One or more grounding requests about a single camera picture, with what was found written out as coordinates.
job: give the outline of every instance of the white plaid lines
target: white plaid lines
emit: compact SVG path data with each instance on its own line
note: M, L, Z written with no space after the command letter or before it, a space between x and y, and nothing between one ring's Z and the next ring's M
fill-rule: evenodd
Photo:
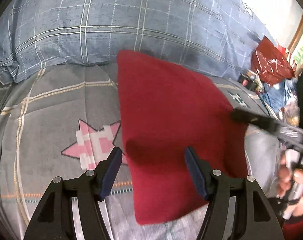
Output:
M20 26L20 28L19 28L19 38L18 38L18 44L20 44L20 38L21 38L21 36L22 36L22 26ZM19 56L20 56L20 58L21 58L21 62L23 63L23 68L25 69L25 63L24 63L24 61L23 61L23 58L22 58L22 54L19 52Z
M63 4L64 0L60 1L60 5L59 5L59 10L58 10L58 14L57 14L57 22L59 21L59 15L60 15L60 11L62 9L62 4Z
M116 5L117 5L117 0L115 0L115 3L114 3L111 26L113 26ZM111 59L111 39L112 39L112 33L109 34L109 43L108 43L108 57L109 57L109 60Z
M181 59L182 59L182 56L185 53L185 47L186 47L186 44L187 44L187 37L188 37L188 32L189 32L189 22L190 22L189 18L190 18L190 11L191 11L191 7L192 7L192 3L193 3L193 0L190 0L189 11L188 11L188 15L187 15L186 38L185 38L184 48L182 49L182 52L181 52L181 55L180 55L179 64L181 64Z
M91 5L92 0L90 0L90 4L88 5L88 9L87 9L87 18L86 18L86 24L85 24L85 50L86 50L86 59L87 59L87 64L89 64L88 61L88 52L87 52L87 39L86 39L86 31L87 31L87 24L88 24L88 17L90 15L90 5Z
M20 116L18 118L18 128L17 128L17 135L16 135L16 155L15 155L15 162L14 162L14 187L15 187L15 195L17 198L17 202L20 203L20 200L22 200L23 204L18 204L18 207L20 209L20 212L22 214L22 217L28 225L30 221L30 216L29 216L29 211L27 208L27 205L25 203L25 194L23 190L23 184L22 184L22 178L21 178L21 173L20 173L20 142L21 142L21 136L22 136L22 131L24 127L24 121L25 121L25 114L27 111L28 103L29 103L29 96L32 92L32 89L35 85L35 83L39 80L39 78L42 77L44 74L44 69L41 71L39 70L32 86L31 89L26 96L26 98L22 102L22 107L21 107L21 112Z
M79 84L75 84L75 85L71 85L71 86L67 86L67 87L62 87L62 88L58 88L58 89L53 89L41 94L38 94L36 96L33 97L29 97L30 101L34 101L36 98L43 98L43 97L47 97L50 94L59 94L62 91L72 91L75 90L75 88L82 88L82 87L95 87L95 86L100 86L100 85L113 85L112 81L109 79L107 81L96 81L96 82L82 82Z
M17 49L19 49L19 47L25 45L25 44L28 43L29 41L34 40L34 39L36 38L36 36L40 36L40 35L42 35L42 34L54 32L54 31L58 31L58 30L72 30L72 29L75 29L75 28L77 29L77 28L79 28L79 26L78 26L78 27L70 27L70 28L68 28L68 27L62 27L62 28L57 28L57 29L53 29L53 30L49 30L49 31L45 31L45 32L39 33L38 35L35 35L34 37L28 39L27 41L25 41L25 42L23 42L22 44L20 44L19 46L17 46L17 47L14 49L14 51L17 50ZM29 44L29 45L27 45L26 47L24 47L23 49L21 49L21 50L19 50L19 51L17 51L17 52L12 52L12 53L9 55L9 57L7 57L6 59L0 61L1 66L4 66L4 65L8 64L8 63L3 63L3 62L6 61L6 60L9 60L9 59L11 60L11 57L12 57L13 55L16 55L16 54L20 53L22 50L26 49L26 48L29 47L30 45L32 45L32 43Z
M42 3L40 3L39 9L38 9L37 24L35 24L36 13L37 13L37 10L35 10L35 17L34 17L34 37L36 37L36 27L37 27L37 29L38 29L39 12L41 11L41 6L42 6ZM41 52L41 47L40 47L40 44L39 44L39 35L37 36L37 38L38 38L37 43L38 43L39 52L40 52L40 54L41 54L41 56L42 56L42 58L43 58L43 60L44 60L44 62L45 62L44 67L46 67L46 60L45 60L45 58L44 58L44 56L43 56L43 54L42 54L42 52ZM38 55L38 52L37 52L36 38L34 38L34 44L35 44L36 55L37 55L37 57L38 57L38 59L39 59L39 61L40 61L40 63L41 63L41 69L42 69L42 68L43 68L43 62L42 62L42 60L40 59L40 57L39 57L39 55ZM25 73L25 79L27 79L27 73L26 73L26 68L25 68L25 67L24 67L24 73Z
M1 115L6 115L6 114L10 114L12 110L14 110L18 105L13 105L13 106L7 106L7 107L4 107L2 112L1 112Z
M231 16L231 11L230 11L230 14L228 14L228 13L225 12L224 10L221 10L221 11L228 15L229 20L230 20L230 18L231 18L231 19L233 19L235 22L241 24L241 23L240 23L239 21L237 21L233 16ZM246 26L243 26L243 27L246 28L246 30L248 30L248 31L251 32L252 34L257 35L256 33L253 33L253 31L251 31L250 29L248 29Z
M241 11L246 12L246 13L248 14L248 16L252 19L253 16L250 15L250 13L247 11L247 9L245 8L244 3L242 2L242 0L239 0L239 2L240 2L240 3L237 4L237 3L234 3L234 1L229 0L229 3L233 4L240 12L241 12Z
M142 36L140 38L140 44L139 44L139 50L138 51L140 51L140 48L142 46L143 37L144 37L144 28L145 28L145 20L146 20L146 12L147 12L147 3L148 3L148 0L146 0L146 4L145 4L145 13L144 13L144 20L143 20Z
M98 27L98 28L101 28L101 27L109 27L111 28L111 26L91 26L91 27ZM122 26L112 26L114 28L125 28L125 29L136 29L134 27L122 27ZM160 34L160 35L163 35L163 36L156 36L156 35L151 35L151 34L146 34L144 33L144 36L146 37L153 37L153 38L159 38L159 39L163 39L163 40L166 40L166 41L171 41L171 42L175 42L175 43L178 43L178 44L182 44L184 45L184 42L183 42L183 39L181 37L178 37L178 36L175 36L175 35L171 35L171 34L168 34L168 33L163 33L163 32L159 32L159 31L155 31L155 30L149 30L149 29L145 29L145 32L150 32L150 33L155 33L155 34ZM136 35L136 33L134 32L126 32L126 31L110 31L110 30L103 30L103 31L87 31L87 33L123 33L123 34L132 34L132 35ZM56 36L59 36L59 35L78 35L79 32L72 32L72 33L58 33L58 34L52 34L52 35L47 35L45 37L42 37L42 38L39 38L39 41L43 40L43 39L46 39L46 38L50 38L50 37L56 37ZM26 49L27 47L29 47L30 45L33 45L34 43L31 43L27 46L25 46L24 48L22 48L20 51L18 52L21 52L22 50ZM216 54L215 52L209 50L208 48L206 47L203 47L197 43L194 43L194 42L190 42L190 44L193 45L193 49L194 50L197 50L201 53L204 53L204 54L207 54L213 58L217 58L218 54ZM221 61L224 61L226 62L226 64L230 67L235 67L232 63L228 62L224 57L221 57L220 58ZM29 68L26 68L25 70L29 70L33 67L35 67L36 65L32 65L31 67Z
M215 0L213 0L213 2L212 2L212 7L211 7L212 10L213 10L214 6L215 6ZM208 17L208 24L207 24L207 26L209 26L209 24L210 24L210 19L211 19L211 15ZM207 35L207 37L206 37L205 46L208 43L208 37L209 37L209 35Z
M137 23L137 33L136 33L136 40L135 40L134 50L136 50L137 37L138 37L138 30L139 30L139 24L140 24L140 14L141 14L141 12L142 12L142 6L143 6L143 0L140 1L140 8L139 8L139 15L138 15L138 23Z
M189 40L187 41L187 33L186 33L186 40L185 42L187 41L188 42L188 46L187 46L187 50L184 52L185 50L185 47L186 47L186 44L184 44L184 49L182 51L182 54L181 54L181 58L180 58L180 61L179 63L181 63L181 59L182 61L184 62L185 61L185 57L186 57L186 54L188 53L188 50L190 48L190 43L191 43L191 35L192 35L192 26L193 26L193 21L194 21L194 14L195 14L195 8L196 8L196 0L194 0L194 8L193 8L193 11L192 11L192 15L191 15L191 19L189 20L189 15L190 15L190 11L188 13L188 23L190 21L190 31L189 31Z
M13 15L14 13L18 13L18 12L24 10L24 9L28 6L28 4L29 4L30 2L34 2L34 1L35 1L35 0L29 0L29 1L27 1L26 3L20 5L20 6L16 7L16 8L14 8L13 11L12 11L12 15Z
M115 3L91 3L91 5L115 5ZM139 8L139 6L132 6L132 5L127 5L127 4L116 4L117 6L125 6L125 7L131 7L131 8ZM62 6L62 7L53 7L50 8L48 10L42 11L40 13L40 15L55 10L55 9L66 9L66 8L74 8L74 7L80 7L80 6L84 6L83 4L78 4L78 5L71 5L71 6Z
M172 2L172 0L169 0L168 12L167 12L167 23L166 23L166 31L165 31L165 33L168 33L168 22L169 22L169 15L170 15L170 9L171 9L171 2ZM162 47L161 53L160 53L161 56L162 56L163 53L164 53L165 42L166 42L166 41L164 40L164 42L163 42L163 47Z
M12 23L13 23L13 11L14 11L14 6L15 6L15 2L16 0L13 0L12 3L13 3L13 7L12 7ZM8 16L8 36L10 37L10 43L12 42L11 41L11 32L10 32L10 16Z
M84 56L83 56L83 49L82 49L82 23L83 23L83 17L84 17L84 12L85 12L86 1L87 0L84 1L83 13L82 13L82 17L81 17L81 24L79 27L79 43L80 43L80 47L81 47L81 56L82 56L83 62L84 62Z

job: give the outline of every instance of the red pillow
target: red pillow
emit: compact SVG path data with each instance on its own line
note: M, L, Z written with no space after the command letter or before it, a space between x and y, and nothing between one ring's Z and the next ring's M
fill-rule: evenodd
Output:
M214 169L245 178L246 125L212 81L182 66L123 50L117 56L122 136L139 224L180 218L206 202L184 162L193 146Z
M285 240L298 239L298 237L301 236L302 232L303 232L303 220L294 224L286 223L283 228Z

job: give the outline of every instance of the bed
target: bed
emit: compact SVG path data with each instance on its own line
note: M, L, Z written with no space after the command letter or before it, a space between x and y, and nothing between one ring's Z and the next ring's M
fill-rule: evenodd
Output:
M242 94L257 112L268 110L235 80L267 36L241 0L13 0L0 18L0 219L23 239L43 192L54 176L83 173L80 160L64 154L81 125L100 131L120 121L116 55L144 52L210 75ZM122 147L121 129L114 145ZM265 154L255 154L264 143ZM279 143L250 127L248 171L268 193ZM264 169L255 163L266 163ZM112 239L196 239L206 206L175 221L139 226L133 213L128 167L121 166L111 196L100 204ZM77 199L73 200L77 217ZM232 212L226 227L227 239ZM75 219L78 239L82 239Z

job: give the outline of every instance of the black device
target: black device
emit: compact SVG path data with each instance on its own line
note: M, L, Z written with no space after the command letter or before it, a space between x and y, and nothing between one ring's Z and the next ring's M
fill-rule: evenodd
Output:
M284 239L271 205L252 176L229 178L200 160L192 147L185 151L185 162L197 192L210 201L197 240L222 239L230 196L236 196L236 210L229 240ZM37 205L24 240L76 240L71 197L78 198L85 240L110 240L97 201L110 194L121 163L122 151L114 147L95 170L75 179L55 177Z
M250 123L259 127L262 130L276 136L279 140L289 144L289 149L286 154L291 155L291 161L287 167L293 171L294 169L303 169L303 129L294 127L279 120L270 117L261 116L243 108L236 108L232 114L232 118L238 122ZM270 198L269 202L272 205L276 215L279 217L281 226L288 220L291 213L286 211L289 205L297 204L303 193L303 184L293 181L291 178L291 188L282 198Z
M248 75L243 73L240 74L238 78L238 82L242 84L249 91L255 91L258 86L252 78L250 78Z

